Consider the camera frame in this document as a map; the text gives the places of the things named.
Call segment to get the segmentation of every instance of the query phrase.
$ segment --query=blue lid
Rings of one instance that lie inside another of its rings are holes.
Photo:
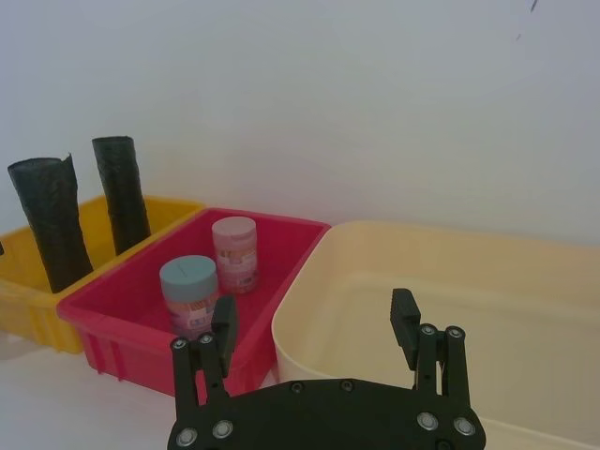
[[[218,288],[217,266],[210,258],[181,256],[160,268],[162,294],[171,302],[193,303]]]

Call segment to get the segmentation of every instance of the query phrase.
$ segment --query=plastic bin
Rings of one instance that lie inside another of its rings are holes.
[[[422,321],[466,331],[473,408],[489,446],[600,448],[600,247],[377,221],[334,227],[273,320],[282,381],[411,387],[392,289]]]
[[[256,221],[260,274],[254,291],[236,296],[238,340],[225,386],[234,395],[260,386],[276,362],[271,336],[273,314],[328,225],[246,211],[204,210],[61,302],[59,314],[81,332],[92,368],[173,394],[170,343],[175,335],[158,271],[164,263],[182,255],[214,258],[211,226],[230,216]],[[203,383],[199,382],[198,387],[201,392]]]
[[[145,197],[145,202],[153,235],[116,258],[106,199],[97,197],[80,205],[83,237],[96,270],[57,293],[51,293],[31,229],[0,236],[5,251],[0,255],[0,329],[59,351],[81,352],[77,332],[56,315],[58,302],[203,209],[197,202],[159,197]]]

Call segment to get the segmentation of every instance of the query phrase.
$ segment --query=table surface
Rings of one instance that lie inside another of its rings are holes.
[[[275,382],[269,373],[263,385]],[[0,332],[2,450],[164,450],[175,420],[170,396],[98,375],[83,354]],[[588,450],[529,430],[484,421],[487,450]]]

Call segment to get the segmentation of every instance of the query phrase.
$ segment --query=pink lid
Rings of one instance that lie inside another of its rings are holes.
[[[249,217],[225,217],[213,223],[218,248],[247,248],[256,244],[256,222]]]

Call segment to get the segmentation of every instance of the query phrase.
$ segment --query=pink jar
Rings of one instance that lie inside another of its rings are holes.
[[[226,217],[213,224],[218,281],[224,291],[247,293],[258,281],[256,222]]]

